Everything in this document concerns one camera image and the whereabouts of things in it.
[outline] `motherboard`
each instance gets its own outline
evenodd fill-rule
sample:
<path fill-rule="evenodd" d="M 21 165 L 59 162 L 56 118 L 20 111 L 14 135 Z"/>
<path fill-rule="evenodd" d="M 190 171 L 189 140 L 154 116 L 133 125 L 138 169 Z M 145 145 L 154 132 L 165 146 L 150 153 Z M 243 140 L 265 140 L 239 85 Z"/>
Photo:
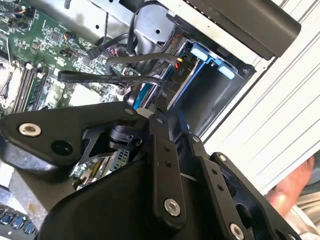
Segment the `motherboard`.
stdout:
<path fill-rule="evenodd" d="M 113 102 L 121 96 L 123 90 L 116 85 L 57 80 L 60 71 L 106 74 L 106 60 L 115 54 L 112 49 L 90 60 L 86 51 L 96 47 L 93 43 L 74 33 L 68 42 L 66 33 L 71 31 L 24 0 L 0 1 L 0 11 L 7 13 L 0 14 L 0 50 L 9 61 L 18 61 L 15 66 L 21 72 L 14 101 L 5 99 L 6 113 Z M 139 75 L 125 64 L 115 64 L 113 70 L 117 75 Z M 8 96 L 0 92 L 0 97 Z"/>

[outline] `black metal arm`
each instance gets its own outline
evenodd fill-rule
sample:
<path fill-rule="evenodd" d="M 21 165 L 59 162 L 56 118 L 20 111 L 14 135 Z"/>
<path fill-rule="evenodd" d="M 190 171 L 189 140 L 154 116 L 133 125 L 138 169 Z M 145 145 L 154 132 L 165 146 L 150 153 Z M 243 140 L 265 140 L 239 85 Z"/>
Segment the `black metal arm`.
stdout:
<path fill-rule="evenodd" d="M 148 119 L 103 103 L 8 115 L 0 132 L 0 157 L 17 169 L 10 190 L 41 226 L 37 240 L 300 239 L 227 156 L 207 155 L 180 112 Z M 70 190 L 78 163 L 117 150 L 129 164 Z"/>

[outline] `metal bracket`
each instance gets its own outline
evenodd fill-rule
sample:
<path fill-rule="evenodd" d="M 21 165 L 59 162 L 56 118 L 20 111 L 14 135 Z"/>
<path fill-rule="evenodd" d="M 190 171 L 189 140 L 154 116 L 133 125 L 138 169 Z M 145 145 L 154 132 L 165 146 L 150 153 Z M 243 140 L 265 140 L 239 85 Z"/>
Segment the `metal bracket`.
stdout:
<path fill-rule="evenodd" d="M 15 168 L 63 180 L 82 156 L 85 130 L 97 126 L 107 129 L 116 124 L 130 126 L 139 117 L 124 102 L 7 115 L 0 121 L 0 157 Z M 19 132 L 26 123 L 30 126 Z"/>
<path fill-rule="evenodd" d="M 177 147 L 166 139 L 169 130 L 164 117 L 150 116 L 149 129 L 153 143 L 149 154 L 152 163 L 152 215 L 156 219 L 152 226 L 180 230 L 186 225 L 187 213 Z"/>
<path fill-rule="evenodd" d="M 291 236 L 301 239 L 226 155 L 215 152 L 211 155 L 210 162 L 219 166 L 215 170 L 219 175 L 222 173 L 224 182 L 232 193 L 233 203 L 230 204 L 236 206 L 241 220 L 246 223 L 245 230 L 248 229 L 256 240 L 291 240 Z"/>

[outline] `green circuit board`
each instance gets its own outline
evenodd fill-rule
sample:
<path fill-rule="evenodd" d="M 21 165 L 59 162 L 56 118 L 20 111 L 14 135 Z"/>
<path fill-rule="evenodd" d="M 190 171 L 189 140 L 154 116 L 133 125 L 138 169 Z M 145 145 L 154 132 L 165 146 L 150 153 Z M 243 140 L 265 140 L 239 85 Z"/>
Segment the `green circuit board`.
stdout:
<path fill-rule="evenodd" d="M 0 3 L 0 10 L 8 12 L 17 8 L 21 10 L 31 8 L 24 0 L 20 1 L 19 6 L 11 2 L 0 1 Z M 55 100 L 49 101 L 51 108 L 68 107 L 76 84 L 57 82 L 59 71 L 68 70 L 103 75 L 107 72 L 105 62 L 108 57 L 101 55 L 90 60 L 70 53 L 71 49 L 64 38 L 64 34 L 69 30 L 44 13 L 33 10 L 33 16 L 22 14 L 21 18 L 5 16 L 0 19 L 0 49 L 8 51 L 5 38 L 7 37 L 14 58 L 18 59 L 21 64 L 29 63 L 34 68 L 40 68 L 46 73 L 45 79 L 36 78 L 33 81 L 24 111 L 32 109 L 32 104 L 39 94 L 41 95 L 39 109 L 48 105 L 46 99 L 50 95 L 50 91 L 55 91 L 53 94 Z M 95 47 L 80 36 L 76 36 L 70 44 L 80 53 L 85 53 Z M 61 52 L 69 53 L 69 56 L 65 56 Z M 139 74 L 124 64 L 114 65 L 113 68 L 119 75 Z M 115 88 L 118 88 L 114 85 L 85 84 L 85 86 L 101 96 L 100 102 L 115 100 L 109 94 L 110 91 L 115 91 Z"/>

